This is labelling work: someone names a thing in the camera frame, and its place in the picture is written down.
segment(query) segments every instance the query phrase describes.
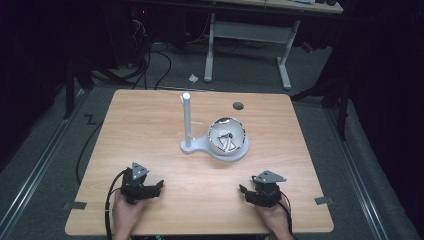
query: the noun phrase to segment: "metal bracket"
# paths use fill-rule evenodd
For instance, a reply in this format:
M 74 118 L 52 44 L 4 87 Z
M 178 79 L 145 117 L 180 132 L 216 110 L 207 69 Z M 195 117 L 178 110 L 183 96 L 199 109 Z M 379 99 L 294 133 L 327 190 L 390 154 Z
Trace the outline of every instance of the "metal bracket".
M 287 181 L 287 178 L 275 174 L 269 170 L 265 170 L 263 173 L 259 174 L 259 176 L 253 176 L 252 179 L 257 183 L 276 183 Z
M 142 176 L 146 175 L 147 173 L 149 173 L 149 169 L 141 166 L 140 164 L 133 162 L 132 163 L 132 177 L 133 180 L 137 180 L 139 178 L 141 178 Z

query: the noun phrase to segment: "white base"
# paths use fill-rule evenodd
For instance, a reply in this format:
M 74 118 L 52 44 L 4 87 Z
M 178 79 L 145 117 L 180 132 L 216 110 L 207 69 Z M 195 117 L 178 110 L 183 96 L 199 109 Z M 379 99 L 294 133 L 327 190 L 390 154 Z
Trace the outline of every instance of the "white base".
M 244 139 L 243 146 L 231 155 L 218 155 L 215 152 L 213 152 L 209 148 L 209 144 L 208 144 L 208 140 L 207 140 L 206 136 L 199 138 L 199 139 L 192 140 L 191 141 L 191 147 L 187 147 L 186 141 L 183 140 L 181 142 L 181 150 L 185 154 L 191 154 L 191 153 L 194 153 L 194 152 L 201 151 L 201 152 L 208 153 L 212 157 L 216 158 L 217 160 L 223 161 L 223 162 L 235 162 L 235 161 L 240 160 L 244 155 L 246 155 L 247 150 L 249 150 L 249 138 L 246 135 L 246 137 Z

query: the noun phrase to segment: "white vertical rod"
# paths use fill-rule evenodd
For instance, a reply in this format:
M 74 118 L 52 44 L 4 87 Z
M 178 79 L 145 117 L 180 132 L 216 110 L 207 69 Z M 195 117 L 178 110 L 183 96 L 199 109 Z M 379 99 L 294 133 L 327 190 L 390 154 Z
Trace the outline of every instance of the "white vertical rod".
M 184 105 L 184 127 L 186 137 L 186 147 L 191 147 L 191 110 L 190 110 L 190 94 L 183 94 Z

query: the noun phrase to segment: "small paper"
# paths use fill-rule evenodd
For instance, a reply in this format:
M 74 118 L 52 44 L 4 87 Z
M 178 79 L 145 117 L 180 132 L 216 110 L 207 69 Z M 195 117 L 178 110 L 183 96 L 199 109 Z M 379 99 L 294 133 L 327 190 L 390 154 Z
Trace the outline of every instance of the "small paper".
M 196 83 L 198 79 L 199 78 L 196 77 L 196 76 L 194 76 L 194 74 L 191 74 L 191 76 L 188 78 L 188 80 L 191 81 L 191 82 L 193 82 L 193 83 Z

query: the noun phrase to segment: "desk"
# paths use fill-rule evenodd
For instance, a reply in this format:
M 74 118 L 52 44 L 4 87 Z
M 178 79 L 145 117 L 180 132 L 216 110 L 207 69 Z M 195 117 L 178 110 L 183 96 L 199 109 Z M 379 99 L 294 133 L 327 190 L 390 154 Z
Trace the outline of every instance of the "desk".
M 66 224 L 70 235 L 104 235 L 104 203 L 115 176 L 133 161 L 149 168 L 146 185 L 164 179 L 161 196 L 149 200 L 134 234 L 267 233 L 239 184 L 253 190 L 252 175 L 264 170 L 287 178 L 279 183 L 292 204 L 294 232 L 329 232 L 327 206 L 290 98 L 283 94 L 191 92 L 192 135 L 200 138 L 224 116 L 240 120 L 250 139 L 247 154 L 224 163 L 208 154 L 186 155 L 184 116 L 176 91 L 118 90 L 111 102 L 76 201 Z M 234 102 L 244 104 L 235 110 Z
M 312 11 L 319 13 L 337 13 L 341 14 L 343 8 L 336 3 L 334 6 L 327 4 L 302 4 L 288 0 L 215 0 L 214 2 L 235 3 L 242 5 L 254 5 L 263 7 L 264 9 L 282 8 L 298 11 Z M 209 28 L 209 48 L 206 56 L 205 64 L 205 82 L 212 81 L 213 73 L 213 44 L 215 37 L 235 38 L 243 40 L 254 40 L 261 42 L 272 42 L 284 44 L 281 57 L 277 58 L 277 65 L 280 71 L 283 88 L 291 89 L 291 83 L 286 69 L 286 61 L 289 56 L 290 49 L 293 45 L 299 28 L 300 20 L 295 20 L 292 27 L 271 27 L 255 24 L 234 23 L 226 21 L 215 21 L 215 14 L 211 14 Z

